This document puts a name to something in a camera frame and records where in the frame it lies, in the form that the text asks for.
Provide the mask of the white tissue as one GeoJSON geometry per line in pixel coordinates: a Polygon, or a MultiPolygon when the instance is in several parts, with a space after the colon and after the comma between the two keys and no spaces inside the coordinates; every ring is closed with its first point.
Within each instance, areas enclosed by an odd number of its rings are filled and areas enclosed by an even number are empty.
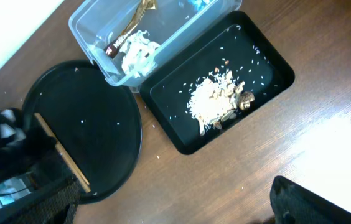
{"type": "Polygon", "coordinates": [[[124,53],[121,68],[126,75],[134,78],[146,77],[156,67],[156,63],[148,57],[161,45],[145,38],[146,34],[150,36],[147,30],[137,31],[120,48],[120,52],[124,53]]]}

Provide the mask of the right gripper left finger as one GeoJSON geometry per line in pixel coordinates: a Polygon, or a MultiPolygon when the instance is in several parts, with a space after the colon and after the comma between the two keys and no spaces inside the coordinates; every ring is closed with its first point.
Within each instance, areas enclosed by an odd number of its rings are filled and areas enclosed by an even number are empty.
{"type": "Polygon", "coordinates": [[[0,110],[0,223],[73,223],[80,184],[41,115],[0,110]]]}

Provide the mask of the gold snack wrapper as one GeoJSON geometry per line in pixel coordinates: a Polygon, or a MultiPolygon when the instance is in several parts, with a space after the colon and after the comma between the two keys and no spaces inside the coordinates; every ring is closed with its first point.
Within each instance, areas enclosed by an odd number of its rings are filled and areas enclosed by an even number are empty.
{"type": "Polygon", "coordinates": [[[156,0],[141,0],[139,6],[137,7],[133,17],[131,18],[128,25],[124,28],[124,30],[120,33],[115,40],[110,42],[105,48],[105,54],[110,58],[115,58],[118,54],[121,46],[124,44],[126,39],[131,35],[132,31],[138,26],[141,21],[143,15],[147,10],[156,10],[157,3],[156,0]]]}

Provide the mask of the food scraps pile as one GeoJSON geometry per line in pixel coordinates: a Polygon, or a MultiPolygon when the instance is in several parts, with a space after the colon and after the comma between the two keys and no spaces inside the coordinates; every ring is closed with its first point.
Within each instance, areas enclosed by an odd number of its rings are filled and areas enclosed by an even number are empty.
{"type": "Polygon", "coordinates": [[[266,98],[275,75],[246,28],[233,24],[164,80],[163,114],[181,139],[204,136],[266,98]]]}

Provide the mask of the wooden chopstick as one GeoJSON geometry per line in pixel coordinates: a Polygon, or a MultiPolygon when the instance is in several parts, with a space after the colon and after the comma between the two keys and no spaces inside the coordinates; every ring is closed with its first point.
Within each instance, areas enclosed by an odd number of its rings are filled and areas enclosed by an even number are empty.
{"type": "Polygon", "coordinates": [[[49,125],[46,123],[45,119],[39,113],[35,113],[34,116],[39,122],[39,124],[42,126],[42,129],[46,132],[46,134],[50,137],[53,137],[56,140],[57,143],[55,145],[55,148],[57,152],[62,156],[62,159],[64,160],[68,168],[76,176],[80,185],[82,186],[82,189],[86,193],[91,192],[90,183],[88,179],[84,176],[83,172],[76,165],[75,161],[72,159],[70,154],[66,151],[66,149],[63,147],[62,143],[57,139],[56,135],[51,130],[49,125]]]}

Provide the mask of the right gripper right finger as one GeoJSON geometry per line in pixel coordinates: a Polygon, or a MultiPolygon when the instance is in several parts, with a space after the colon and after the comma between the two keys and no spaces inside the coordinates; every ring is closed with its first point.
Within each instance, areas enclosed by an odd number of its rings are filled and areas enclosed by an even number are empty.
{"type": "Polygon", "coordinates": [[[351,223],[350,212],[280,175],[269,197],[275,223],[351,223]]]}

